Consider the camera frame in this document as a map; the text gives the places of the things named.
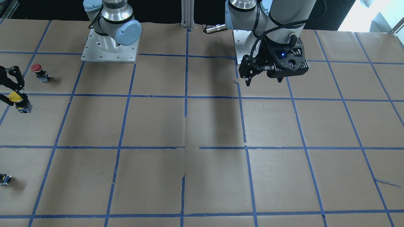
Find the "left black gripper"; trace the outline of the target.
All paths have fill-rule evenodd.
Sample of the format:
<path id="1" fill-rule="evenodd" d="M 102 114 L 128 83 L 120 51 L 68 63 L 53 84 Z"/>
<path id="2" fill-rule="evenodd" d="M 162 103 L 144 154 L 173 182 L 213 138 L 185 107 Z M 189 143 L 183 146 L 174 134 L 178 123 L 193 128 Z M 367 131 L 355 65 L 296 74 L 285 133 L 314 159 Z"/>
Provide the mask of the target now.
<path id="1" fill-rule="evenodd" d="M 246 86 L 251 85 L 252 78 L 263 72 L 261 67 L 273 66 L 267 71 L 267 76 L 277 79 L 280 83 L 283 78 L 301 76 L 309 70 L 309 63 L 305 58 L 304 46 L 301 40 L 293 41 L 294 47 L 289 44 L 279 44 L 271 40 L 263 40 L 256 57 L 243 56 L 239 66 L 239 76 L 245 80 Z"/>

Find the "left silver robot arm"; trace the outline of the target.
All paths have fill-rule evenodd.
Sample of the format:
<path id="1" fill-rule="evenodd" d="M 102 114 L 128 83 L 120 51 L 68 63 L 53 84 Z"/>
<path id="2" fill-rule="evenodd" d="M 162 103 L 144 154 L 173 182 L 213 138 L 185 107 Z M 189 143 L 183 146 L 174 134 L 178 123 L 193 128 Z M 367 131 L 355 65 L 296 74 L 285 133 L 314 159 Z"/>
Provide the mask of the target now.
<path id="1" fill-rule="evenodd" d="M 250 86 L 252 78 L 266 72 L 279 83 L 286 77 L 304 75 L 310 68 L 300 38 L 307 23 L 322 17 L 327 2 L 318 1 L 322 10 L 312 16 L 316 0 L 227 0 L 225 26 L 249 31 L 239 75 Z"/>

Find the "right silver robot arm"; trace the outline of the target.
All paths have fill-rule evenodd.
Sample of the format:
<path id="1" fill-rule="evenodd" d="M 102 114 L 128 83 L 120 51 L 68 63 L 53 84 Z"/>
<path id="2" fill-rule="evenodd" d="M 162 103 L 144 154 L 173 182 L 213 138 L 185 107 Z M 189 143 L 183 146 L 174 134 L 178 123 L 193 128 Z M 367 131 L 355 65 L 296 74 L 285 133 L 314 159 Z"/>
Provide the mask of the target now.
<path id="1" fill-rule="evenodd" d="M 9 20 L 1 29 L 1 100 L 27 109 L 28 92 L 121 96 L 133 79 L 140 22 L 126 0 L 85 0 L 89 21 Z"/>

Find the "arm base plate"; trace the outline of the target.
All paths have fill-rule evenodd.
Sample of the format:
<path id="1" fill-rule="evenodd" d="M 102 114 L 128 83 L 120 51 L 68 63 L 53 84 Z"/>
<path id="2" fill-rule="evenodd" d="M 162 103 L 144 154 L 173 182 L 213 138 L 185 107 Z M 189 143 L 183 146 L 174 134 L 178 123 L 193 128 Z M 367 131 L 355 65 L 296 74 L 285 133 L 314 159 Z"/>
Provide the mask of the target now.
<path id="1" fill-rule="evenodd" d="M 101 36 L 91 29 L 81 61 L 98 63 L 135 63 L 140 40 L 130 46 L 116 43 L 110 36 Z"/>
<path id="2" fill-rule="evenodd" d="M 261 40 L 254 45 L 257 38 L 259 38 L 262 33 L 272 28 L 276 28 L 276 24 L 252 24 L 251 26 L 236 26 L 233 30 L 234 47 L 236 53 L 237 65 L 240 66 L 243 56 L 251 55 L 251 50 L 254 49 L 253 57 L 256 57 L 259 51 L 260 44 L 263 40 L 271 40 L 279 44 L 288 44 L 290 41 L 290 33 L 294 30 L 287 28 L 281 28 L 279 30 L 265 34 Z"/>

